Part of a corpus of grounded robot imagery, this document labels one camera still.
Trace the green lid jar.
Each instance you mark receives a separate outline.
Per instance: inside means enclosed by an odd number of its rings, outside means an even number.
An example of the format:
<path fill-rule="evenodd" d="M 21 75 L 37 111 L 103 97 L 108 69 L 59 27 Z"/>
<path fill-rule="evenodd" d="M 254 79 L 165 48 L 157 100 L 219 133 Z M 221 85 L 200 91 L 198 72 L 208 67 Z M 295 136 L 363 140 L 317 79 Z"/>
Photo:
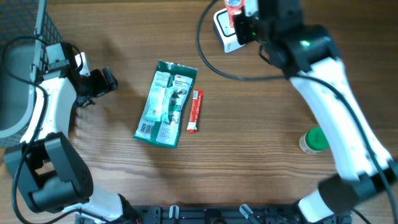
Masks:
<path fill-rule="evenodd" d="M 301 136 L 299 146 L 307 154 L 317 154 L 330 147 L 321 127 L 313 128 Z"/>

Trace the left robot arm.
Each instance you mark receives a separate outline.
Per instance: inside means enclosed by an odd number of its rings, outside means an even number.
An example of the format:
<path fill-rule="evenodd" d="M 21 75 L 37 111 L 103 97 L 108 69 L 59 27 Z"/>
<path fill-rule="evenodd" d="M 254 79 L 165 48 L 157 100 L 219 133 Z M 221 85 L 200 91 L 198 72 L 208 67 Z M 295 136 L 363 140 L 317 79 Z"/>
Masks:
<path fill-rule="evenodd" d="M 34 82 L 35 108 L 20 143 L 6 149 L 4 160 L 13 176 L 12 207 L 22 223 L 17 195 L 34 213 L 56 213 L 55 223 L 77 214 L 94 223 L 139 223 L 141 218 L 120 194 L 93 183 L 91 172 L 68 140 L 73 107 L 86 107 L 117 90 L 118 81 L 108 68 L 81 75 L 84 61 L 78 48 L 67 42 L 45 46 L 49 63 Z"/>

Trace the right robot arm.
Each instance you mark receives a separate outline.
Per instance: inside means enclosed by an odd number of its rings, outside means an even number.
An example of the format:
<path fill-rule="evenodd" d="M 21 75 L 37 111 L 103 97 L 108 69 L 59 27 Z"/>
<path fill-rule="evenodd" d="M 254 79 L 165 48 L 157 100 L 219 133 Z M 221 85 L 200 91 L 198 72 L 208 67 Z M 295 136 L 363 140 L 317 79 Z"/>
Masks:
<path fill-rule="evenodd" d="M 327 28 L 306 24 L 298 1 L 246 1 L 233 19 L 238 42 L 264 47 L 267 62 L 307 102 L 332 151 L 336 174 L 298 201 L 302 219 L 318 223 L 381 192 L 391 195 L 397 162 L 368 125 Z"/>

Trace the green foil packet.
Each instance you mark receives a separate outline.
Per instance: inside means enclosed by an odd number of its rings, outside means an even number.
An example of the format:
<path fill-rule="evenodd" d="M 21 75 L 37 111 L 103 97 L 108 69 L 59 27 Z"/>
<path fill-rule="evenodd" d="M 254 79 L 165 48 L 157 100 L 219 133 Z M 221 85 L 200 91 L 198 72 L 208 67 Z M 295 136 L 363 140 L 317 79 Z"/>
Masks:
<path fill-rule="evenodd" d="M 177 147 L 183 109 L 197 71 L 177 63 L 158 62 L 134 139 L 154 146 Z"/>

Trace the red white snack packet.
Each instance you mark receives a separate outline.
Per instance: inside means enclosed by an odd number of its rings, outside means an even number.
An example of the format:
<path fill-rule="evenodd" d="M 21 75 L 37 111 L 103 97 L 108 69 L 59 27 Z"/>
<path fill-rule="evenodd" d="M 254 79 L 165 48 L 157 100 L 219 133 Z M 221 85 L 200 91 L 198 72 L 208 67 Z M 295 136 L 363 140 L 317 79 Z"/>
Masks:
<path fill-rule="evenodd" d="M 193 91 L 193 101 L 192 101 L 192 107 L 190 110 L 190 117 L 188 121 L 188 126 L 187 126 L 187 132 L 188 133 L 197 133 L 198 132 L 198 118 L 200 115 L 200 110 L 201 110 L 201 104 L 203 101 L 203 94 L 204 91 L 200 89 L 194 89 Z"/>

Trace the red tissue pack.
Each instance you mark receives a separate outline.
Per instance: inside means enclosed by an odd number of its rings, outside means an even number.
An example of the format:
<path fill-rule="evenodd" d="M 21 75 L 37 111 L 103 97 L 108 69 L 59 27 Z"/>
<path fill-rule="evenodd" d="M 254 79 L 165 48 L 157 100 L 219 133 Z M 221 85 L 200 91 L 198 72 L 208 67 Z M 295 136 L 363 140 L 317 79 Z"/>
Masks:
<path fill-rule="evenodd" d="M 230 27 L 234 28 L 233 17 L 242 12 L 245 0 L 224 0 L 224 4 L 227 9 Z"/>

